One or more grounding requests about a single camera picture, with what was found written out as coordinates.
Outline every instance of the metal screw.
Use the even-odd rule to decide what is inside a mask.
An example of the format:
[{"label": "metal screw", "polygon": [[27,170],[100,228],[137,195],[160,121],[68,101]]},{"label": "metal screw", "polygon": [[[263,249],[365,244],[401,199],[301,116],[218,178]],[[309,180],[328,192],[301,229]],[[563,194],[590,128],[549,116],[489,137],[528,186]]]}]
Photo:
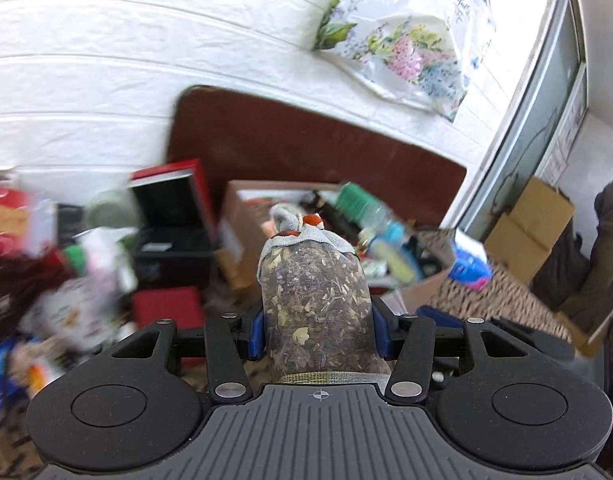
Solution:
[{"label": "metal screw", "polygon": [[423,388],[418,383],[411,381],[400,381],[391,386],[391,393],[398,397],[416,397],[423,392]]},{"label": "metal screw", "polygon": [[246,386],[240,383],[222,383],[216,386],[216,395],[225,399],[235,399],[246,393]]}]

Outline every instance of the brick-textured wall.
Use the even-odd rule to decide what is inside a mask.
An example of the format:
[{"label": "brick-textured wall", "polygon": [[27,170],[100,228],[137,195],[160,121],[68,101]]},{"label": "brick-textured wall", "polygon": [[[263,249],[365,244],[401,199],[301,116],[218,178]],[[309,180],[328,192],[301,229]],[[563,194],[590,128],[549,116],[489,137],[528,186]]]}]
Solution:
[{"label": "brick-textured wall", "polygon": [[209,84],[441,153],[468,169],[464,196],[481,176],[546,0],[494,0],[498,33],[455,126],[380,100],[312,54],[327,1],[0,0],[0,166],[18,165],[28,189],[85,203],[159,163],[177,96]]}]

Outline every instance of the brown board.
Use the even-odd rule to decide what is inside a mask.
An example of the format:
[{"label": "brown board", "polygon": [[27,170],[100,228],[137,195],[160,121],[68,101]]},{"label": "brown board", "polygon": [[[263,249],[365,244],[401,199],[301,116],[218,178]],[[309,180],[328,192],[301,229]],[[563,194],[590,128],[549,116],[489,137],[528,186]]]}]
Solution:
[{"label": "brown board", "polygon": [[356,182],[404,219],[437,226],[466,175],[419,146],[279,101],[209,86],[177,104],[167,162],[199,158],[216,209],[229,180]]}]

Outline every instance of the mesh sachet bag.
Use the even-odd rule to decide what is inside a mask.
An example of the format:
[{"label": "mesh sachet bag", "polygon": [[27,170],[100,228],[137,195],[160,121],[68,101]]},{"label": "mesh sachet bag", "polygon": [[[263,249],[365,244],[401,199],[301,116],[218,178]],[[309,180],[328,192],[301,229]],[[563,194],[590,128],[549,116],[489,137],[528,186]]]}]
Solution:
[{"label": "mesh sachet bag", "polygon": [[258,264],[274,382],[378,383],[389,366],[375,346],[369,288],[353,247],[317,215],[271,209],[278,235]]}]

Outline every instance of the gray ribbed panel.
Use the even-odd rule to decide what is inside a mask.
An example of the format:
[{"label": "gray ribbed panel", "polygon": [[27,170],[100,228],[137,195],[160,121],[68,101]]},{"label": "gray ribbed panel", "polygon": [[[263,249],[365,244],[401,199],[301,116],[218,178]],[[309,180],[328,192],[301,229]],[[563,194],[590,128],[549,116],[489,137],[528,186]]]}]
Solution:
[{"label": "gray ribbed panel", "polygon": [[[462,456],[419,408],[389,406],[371,385],[266,386],[222,406],[200,435],[164,462],[109,480],[512,480]],[[94,480],[56,466],[38,480]],[[540,480],[604,478],[590,465]]]}]

